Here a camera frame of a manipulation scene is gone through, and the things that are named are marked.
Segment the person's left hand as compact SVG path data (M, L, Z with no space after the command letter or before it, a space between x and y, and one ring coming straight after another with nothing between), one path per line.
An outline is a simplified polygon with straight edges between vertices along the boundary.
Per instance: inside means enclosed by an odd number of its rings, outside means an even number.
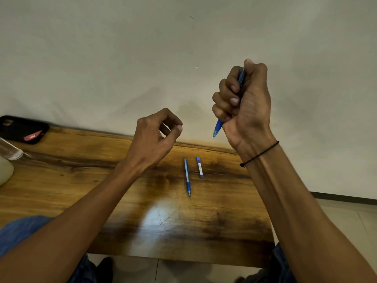
M161 133L161 125L170 128L173 125L183 126L183 123L167 108L138 119L132 143L121 164L122 170L141 174L167 156L172 147L162 145L161 138L164 135Z

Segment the person's right hand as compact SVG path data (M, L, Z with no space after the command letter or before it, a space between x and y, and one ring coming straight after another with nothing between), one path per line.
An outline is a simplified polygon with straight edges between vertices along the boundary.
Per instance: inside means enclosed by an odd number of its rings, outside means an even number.
M238 80L242 69L240 66L233 67L226 79ZM246 74L237 106L221 99L219 91L212 97L214 104L232 114L232 119L224 122L222 129L242 163L250 162L277 144L270 129L271 97L268 88L249 85L247 80Z

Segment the blue pen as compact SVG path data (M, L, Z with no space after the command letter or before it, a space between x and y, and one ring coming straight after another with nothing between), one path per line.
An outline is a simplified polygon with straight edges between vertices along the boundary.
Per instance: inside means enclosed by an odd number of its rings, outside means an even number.
M238 84L239 84L240 88L243 85L243 80L245 78L245 75L246 75L246 72L245 72L245 70L243 68L242 71L238 75ZM215 138L218 135L218 133L221 130L222 126L223 126L223 122L221 120L218 120L217 123L216 123L216 125L215 125L215 128L214 128L213 138Z
M186 175L186 189L188 197L191 199L191 183L189 179L189 165L186 158L184 158L184 167L185 167L185 175Z

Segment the person's left forearm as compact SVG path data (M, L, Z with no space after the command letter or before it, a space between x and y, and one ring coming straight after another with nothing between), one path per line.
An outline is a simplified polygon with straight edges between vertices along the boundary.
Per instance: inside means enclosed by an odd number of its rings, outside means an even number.
M146 168L120 163L87 195L0 257L0 283L66 283Z

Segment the person's right forearm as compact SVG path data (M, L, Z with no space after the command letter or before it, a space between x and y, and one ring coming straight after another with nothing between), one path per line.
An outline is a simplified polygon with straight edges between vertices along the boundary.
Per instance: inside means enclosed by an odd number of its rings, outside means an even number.
M277 144L236 149L250 174L298 283L377 283L377 274L327 217Z

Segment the black shoe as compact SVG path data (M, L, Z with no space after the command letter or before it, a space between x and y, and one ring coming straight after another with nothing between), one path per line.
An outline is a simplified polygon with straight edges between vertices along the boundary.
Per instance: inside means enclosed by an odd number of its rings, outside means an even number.
M106 257L98 264L96 268L97 283L112 283L113 282L113 266L114 260L112 257Z

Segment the black phone with red sticker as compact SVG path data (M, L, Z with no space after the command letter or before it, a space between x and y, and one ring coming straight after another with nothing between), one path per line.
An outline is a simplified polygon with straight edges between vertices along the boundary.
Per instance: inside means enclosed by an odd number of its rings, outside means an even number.
M0 117L0 137L24 144L37 144L50 130L50 125L37 120L10 115Z

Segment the clear glass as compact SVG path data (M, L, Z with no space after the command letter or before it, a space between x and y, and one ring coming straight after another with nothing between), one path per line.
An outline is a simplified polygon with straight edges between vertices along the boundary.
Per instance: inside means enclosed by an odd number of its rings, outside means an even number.
M10 142L0 137L0 156L9 160L15 161L20 159L24 155L24 152L12 145Z

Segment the person's right leg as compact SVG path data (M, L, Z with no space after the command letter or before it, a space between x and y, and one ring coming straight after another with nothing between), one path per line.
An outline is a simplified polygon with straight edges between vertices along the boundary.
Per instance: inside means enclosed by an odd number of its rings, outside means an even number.
M261 268L257 273L247 277L240 276L233 283L297 283L297 280L280 243L277 243L267 269Z

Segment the white round object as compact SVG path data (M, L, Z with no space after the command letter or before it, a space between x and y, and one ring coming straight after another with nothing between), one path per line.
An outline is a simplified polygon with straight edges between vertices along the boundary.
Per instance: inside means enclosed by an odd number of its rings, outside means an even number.
M0 186L5 184L9 180L12 177L13 173L13 164L9 160L0 156Z

